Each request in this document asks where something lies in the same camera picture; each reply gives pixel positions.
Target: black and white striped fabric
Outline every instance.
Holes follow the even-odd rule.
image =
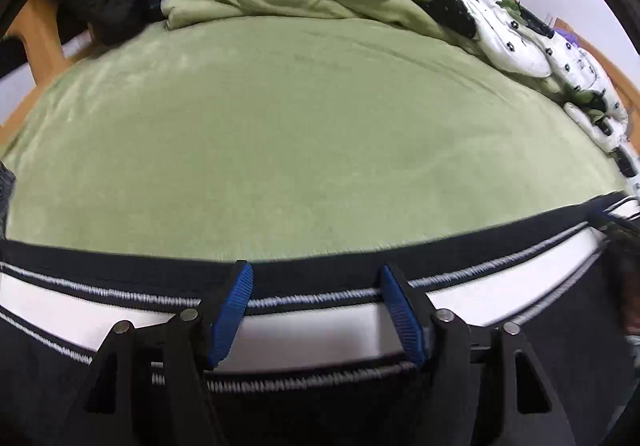
[[[520,324],[577,443],[597,444],[632,385],[633,359],[609,296],[603,237],[586,222],[590,210],[640,213],[617,193],[420,245],[254,263],[253,298],[229,356],[209,375],[230,443],[402,443],[415,368],[376,285],[380,267],[395,263],[436,308],[468,324]],[[11,426],[14,444],[55,437],[116,321],[167,321],[197,305],[231,267],[15,241],[1,241],[0,251],[0,428]],[[156,444],[170,444],[162,364],[153,368]]]

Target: bed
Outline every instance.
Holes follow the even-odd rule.
[[[470,325],[517,322],[577,444],[606,432],[633,361],[586,220],[640,207],[615,163],[530,83],[358,16],[153,24],[67,59],[55,9],[29,0],[12,24],[36,88],[2,127],[17,177],[0,289],[15,404],[3,412],[30,440],[59,430],[114,322],[196,307],[240,257],[254,263],[254,293],[207,378],[232,444],[388,433],[382,418],[416,372],[380,303],[381,263]],[[640,102],[598,59],[625,105]],[[153,376],[161,394],[162,365]],[[593,394],[600,403],[586,404]]]

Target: silver bolt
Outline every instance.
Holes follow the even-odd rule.
[[[131,328],[131,323],[127,320],[122,320],[113,326],[113,332],[116,334],[124,334]]]
[[[456,315],[454,315],[449,309],[438,309],[436,311],[436,318],[440,321],[450,322],[453,321],[453,318],[455,317]]]
[[[507,334],[510,334],[511,336],[515,336],[516,334],[518,334],[520,332],[520,325],[518,325],[517,323],[514,323],[512,321],[508,321],[507,323],[505,323],[502,328],[504,329],[504,331]]]
[[[191,321],[191,320],[195,320],[198,317],[198,311],[196,311],[194,308],[190,307],[188,309],[185,309],[184,311],[182,311],[180,313],[180,319],[182,321]]]

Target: purple cloth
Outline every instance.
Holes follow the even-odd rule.
[[[580,47],[580,41],[578,41],[578,35],[576,35],[575,33],[569,33],[559,28],[554,28],[554,31],[559,35],[564,36],[566,41],[569,42],[570,44]]]

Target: mattress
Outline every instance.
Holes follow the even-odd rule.
[[[152,25],[63,74],[2,160],[10,239],[219,261],[393,248],[624,188],[541,94],[364,19]]]

